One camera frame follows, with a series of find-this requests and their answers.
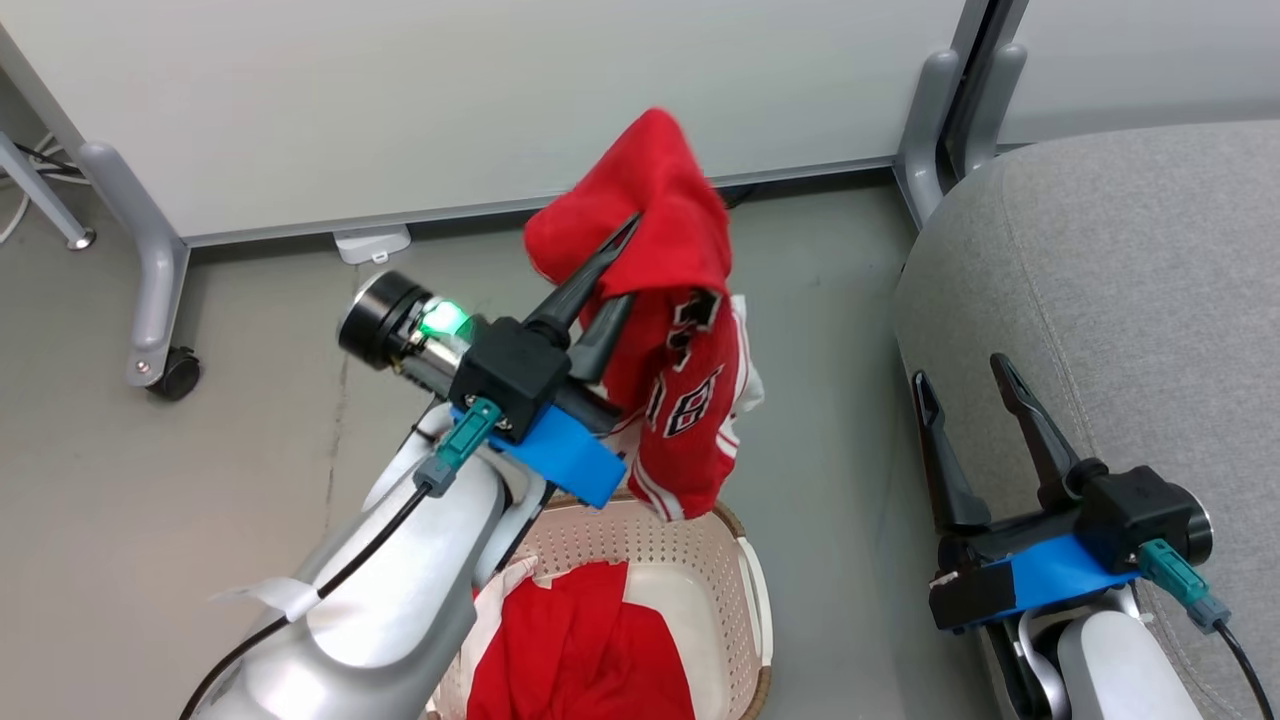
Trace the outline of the wide white partition panel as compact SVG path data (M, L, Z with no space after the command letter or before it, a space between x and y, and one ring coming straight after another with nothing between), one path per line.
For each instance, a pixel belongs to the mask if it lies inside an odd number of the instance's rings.
M0 0L187 240L503 211L645 110L750 182L891 159L965 0Z

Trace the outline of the red basketball jersey white trim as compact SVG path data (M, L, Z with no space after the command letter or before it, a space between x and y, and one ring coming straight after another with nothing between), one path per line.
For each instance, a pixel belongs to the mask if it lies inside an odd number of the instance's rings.
M563 284L626 222L634 233L580 322L634 306L602 379L626 484L664 521L708 514L735 468L733 424L764 396L746 304L730 291L730 214L678 122L644 111L567 193L524 228L532 268Z

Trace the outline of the grey partition leg with caster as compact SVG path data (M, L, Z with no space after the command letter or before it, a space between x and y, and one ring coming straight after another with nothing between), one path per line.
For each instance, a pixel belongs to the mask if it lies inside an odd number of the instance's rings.
M147 391L174 345L189 247L180 240L125 159L113 146L86 142L79 164L122 229L134 241L140 284L131 329L127 382Z

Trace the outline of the curved grey partition leg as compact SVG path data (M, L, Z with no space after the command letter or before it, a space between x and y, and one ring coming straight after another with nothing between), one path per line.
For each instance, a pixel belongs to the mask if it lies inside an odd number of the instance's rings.
M1027 56L1027 49L1020 44L1005 44L993 53L975 92L972 118L963 137L961 177L996 158L998 133Z
M924 60L893 160L893 177L918 229L943 197L937 147L961 74L963 59L952 47Z

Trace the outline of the beige perforated laundry basket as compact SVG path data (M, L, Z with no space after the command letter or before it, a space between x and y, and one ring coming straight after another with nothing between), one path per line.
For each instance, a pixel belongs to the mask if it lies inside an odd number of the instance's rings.
M771 691L771 601L756 552L724 505L666 523L628 496L602 510L557 500L507 569L530 557L539 561L534 579L541 585L589 562L626 562L625 600L666 620L696 720L759 720ZM422 720L466 720L468 685L460 656Z

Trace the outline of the thin grey table leg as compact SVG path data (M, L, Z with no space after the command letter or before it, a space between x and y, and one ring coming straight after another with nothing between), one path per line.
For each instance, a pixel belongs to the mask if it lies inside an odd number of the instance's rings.
M31 208L37 208L52 223L65 237L70 251L86 250L96 241L96 232L77 220L49 184L56 178L72 184L90 183L77 165L44 151L52 141L52 135L47 135L36 149L31 149L15 143L0 131L0 181L12 181L23 193L10 220L0 229L0 245L15 234Z

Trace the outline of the black caster wheel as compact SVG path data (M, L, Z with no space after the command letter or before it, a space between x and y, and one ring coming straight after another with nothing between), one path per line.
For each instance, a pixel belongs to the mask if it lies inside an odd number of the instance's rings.
M191 347L172 346L165 357L160 377L147 387L147 391L165 402L178 402L187 397L198 384L202 368Z

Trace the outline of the grey fabric sofa seat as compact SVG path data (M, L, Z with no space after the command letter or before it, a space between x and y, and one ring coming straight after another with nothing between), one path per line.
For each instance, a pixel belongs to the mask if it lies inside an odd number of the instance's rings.
M992 354L1079 455L1151 466L1204 505L1203 574L1280 720L1280 120L1009 152L932 213L893 313L995 518L1039 505Z

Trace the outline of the white tape strip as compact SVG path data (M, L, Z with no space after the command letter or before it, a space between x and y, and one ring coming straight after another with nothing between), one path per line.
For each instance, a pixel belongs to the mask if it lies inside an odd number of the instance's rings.
M210 602L252 600L276 610L287 623L296 623L323 601L319 588L292 577L271 577L251 585L230 588L209 598Z

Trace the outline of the narrow white partition panel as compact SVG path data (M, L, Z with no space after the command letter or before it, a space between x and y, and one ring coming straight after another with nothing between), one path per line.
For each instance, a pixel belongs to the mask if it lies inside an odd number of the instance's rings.
M1029 0L1001 145L1280 119L1280 0Z

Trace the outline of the plain red garment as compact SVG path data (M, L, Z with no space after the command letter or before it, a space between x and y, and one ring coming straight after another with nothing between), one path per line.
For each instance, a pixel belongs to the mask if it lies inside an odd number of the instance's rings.
M669 628L625 600L626 562L541 585L524 559L475 597L463 643L466 720L696 720Z

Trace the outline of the white floor bracket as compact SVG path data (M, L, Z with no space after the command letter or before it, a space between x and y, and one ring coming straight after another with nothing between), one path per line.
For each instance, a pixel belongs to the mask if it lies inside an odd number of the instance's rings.
M392 255L406 250L412 240L406 224L334 231L332 236L340 260L352 266L385 264Z

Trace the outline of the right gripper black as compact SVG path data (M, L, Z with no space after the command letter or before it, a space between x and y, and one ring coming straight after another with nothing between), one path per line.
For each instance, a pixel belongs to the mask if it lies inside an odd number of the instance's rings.
M1084 495L1073 468L1080 461L1043 404L1005 354L989 366L1007 413L1014 415L1030 454L1041 510L995 520L961 469L946 433L946 414L924 372L911 377L931 511L940 537L940 574L984 566L1043 541L1075 536L1103 568L1137 568L1139 548L1165 541L1193 566L1213 551L1213 528L1199 500L1142 465L1112 474L1096 457L1082 461Z

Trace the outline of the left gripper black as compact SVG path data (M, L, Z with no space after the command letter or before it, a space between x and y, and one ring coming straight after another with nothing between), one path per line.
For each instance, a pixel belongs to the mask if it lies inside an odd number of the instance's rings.
M570 328L605 272L620 259L643 214L631 215L524 320L472 316L398 272L357 292L338 345L375 370L392 369L466 411L479 400L500 410L500 438L518 443L554 405L593 436L607 436L621 411L595 389L635 305L627 293L604 301L577 342Z

